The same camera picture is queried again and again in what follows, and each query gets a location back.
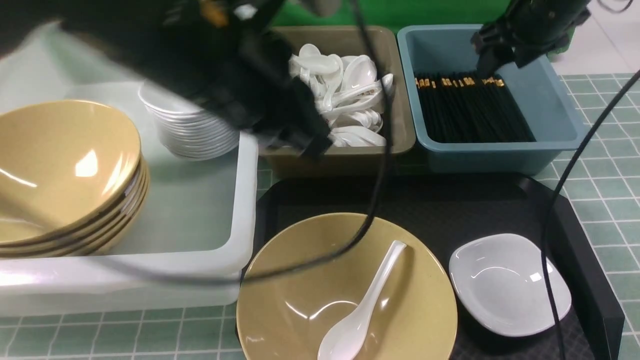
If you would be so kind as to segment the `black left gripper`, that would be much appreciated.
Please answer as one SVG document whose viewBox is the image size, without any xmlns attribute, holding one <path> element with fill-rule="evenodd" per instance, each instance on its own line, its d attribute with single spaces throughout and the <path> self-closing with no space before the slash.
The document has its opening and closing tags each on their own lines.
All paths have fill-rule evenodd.
<svg viewBox="0 0 640 360">
<path fill-rule="evenodd" d="M 280 34 L 246 31 L 216 45 L 210 111 L 271 148 L 320 158 L 333 145 L 314 94 L 290 73 L 293 51 Z"/>
</svg>

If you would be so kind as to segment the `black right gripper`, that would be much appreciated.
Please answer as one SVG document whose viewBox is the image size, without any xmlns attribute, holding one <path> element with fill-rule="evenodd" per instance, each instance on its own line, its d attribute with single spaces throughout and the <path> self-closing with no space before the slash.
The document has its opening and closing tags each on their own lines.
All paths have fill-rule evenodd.
<svg viewBox="0 0 640 360">
<path fill-rule="evenodd" d="M 483 78 L 493 76 L 509 64 L 525 68 L 546 54 L 544 46 L 523 41 L 503 22 L 485 23 L 474 32 L 470 43 L 478 56 L 477 74 Z"/>
</svg>

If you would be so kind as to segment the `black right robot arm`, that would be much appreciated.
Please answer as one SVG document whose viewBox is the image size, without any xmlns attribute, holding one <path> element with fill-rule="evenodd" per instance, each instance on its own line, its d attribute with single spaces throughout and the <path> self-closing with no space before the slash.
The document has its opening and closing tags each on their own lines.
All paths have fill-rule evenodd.
<svg viewBox="0 0 640 360">
<path fill-rule="evenodd" d="M 495 20 L 474 32 L 478 75 L 489 77 L 507 64 L 521 69 L 570 42 L 569 32 L 591 16 L 587 0 L 512 0 Z"/>
</svg>

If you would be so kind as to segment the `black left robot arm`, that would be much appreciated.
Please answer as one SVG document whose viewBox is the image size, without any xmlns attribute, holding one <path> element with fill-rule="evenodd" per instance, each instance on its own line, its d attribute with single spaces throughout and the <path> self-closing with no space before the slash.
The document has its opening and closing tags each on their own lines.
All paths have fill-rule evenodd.
<svg viewBox="0 0 640 360">
<path fill-rule="evenodd" d="M 1 52 L 53 23 L 233 129 L 316 159 L 333 141 L 310 87 L 290 74 L 290 44 L 270 28 L 283 6 L 283 0 L 3 0 Z"/>
</svg>

